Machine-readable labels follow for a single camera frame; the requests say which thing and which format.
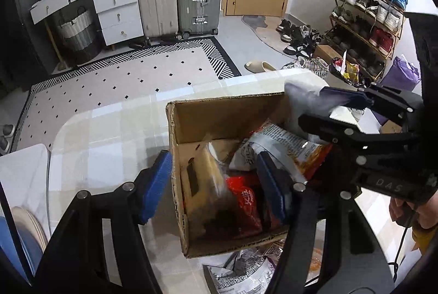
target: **wooden table leg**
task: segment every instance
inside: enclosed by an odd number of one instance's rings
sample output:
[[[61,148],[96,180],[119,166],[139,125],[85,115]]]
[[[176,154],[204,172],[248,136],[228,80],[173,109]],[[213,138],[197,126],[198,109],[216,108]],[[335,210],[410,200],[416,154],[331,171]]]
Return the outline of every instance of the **wooden table leg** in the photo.
[[[45,29],[47,30],[47,34],[49,35],[50,42],[52,43],[53,49],[55,50],[56,55],[58,56],[59,59],[58,70],[62,71],[67,66],[65,64],[64,59],[61,57],[61,53],[59,53],[58,47],[56,46],[55,40],[53,39],[52,31],[50,31],[49,24],[45,19],[43,19],[43,21],[44,21]]]

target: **red snack package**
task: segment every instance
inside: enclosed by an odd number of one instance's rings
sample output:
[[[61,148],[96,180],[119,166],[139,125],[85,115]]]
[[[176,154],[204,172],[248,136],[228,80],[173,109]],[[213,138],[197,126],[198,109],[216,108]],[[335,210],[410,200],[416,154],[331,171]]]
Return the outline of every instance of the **red snack package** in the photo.
[[[236,196],[239,205],[237,223],[239,234],[235,238],[248,237],[259,234],[262,231],[261,220],[257,211],[255,192],[250,187],[260,186],[256,173],[229,177],[226,179],[228,189]]]

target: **open cardboard box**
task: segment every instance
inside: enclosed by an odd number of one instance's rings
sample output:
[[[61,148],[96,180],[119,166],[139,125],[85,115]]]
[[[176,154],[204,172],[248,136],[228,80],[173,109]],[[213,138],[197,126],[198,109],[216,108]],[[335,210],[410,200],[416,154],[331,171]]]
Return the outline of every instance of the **open cardboard box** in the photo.
[[[166,107],[172,153],[172,192],[180,231],[181,248],[188,258],[233,252],[282,239],[288,226],[268,233],[234,240],[192,239],[183,197],[182,173],[199,143],[242,140],[270,118],[281,124],[289,114],[284,93],[171,102]]]

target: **human hand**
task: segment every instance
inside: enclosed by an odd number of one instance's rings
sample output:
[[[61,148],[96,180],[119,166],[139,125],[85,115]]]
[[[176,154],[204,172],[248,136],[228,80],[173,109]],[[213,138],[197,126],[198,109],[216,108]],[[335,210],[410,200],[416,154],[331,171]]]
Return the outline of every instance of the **human hand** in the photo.
[[[389,203],[389,215],[392,221],[396,221],[403,215],[402,205],[404,201],[400,199],[391,198]],[[414,204],[407,202],[411,209],[414,208]],[[418,223],[423,229],[430,229],[438,224],[438,192],[436,192],[430,200],[417,208]]]

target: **laundry basket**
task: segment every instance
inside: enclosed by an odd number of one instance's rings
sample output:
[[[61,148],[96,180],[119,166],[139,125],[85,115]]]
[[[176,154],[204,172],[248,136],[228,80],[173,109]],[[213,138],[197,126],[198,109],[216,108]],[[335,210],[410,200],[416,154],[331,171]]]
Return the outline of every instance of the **laundry basket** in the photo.
[[[80,7],[77,10],[78,17],[58,26],[58,31],[64,45],[73,51],[76,64],[86,63],[97,56],[102,46],[96,34],[91,13]]]

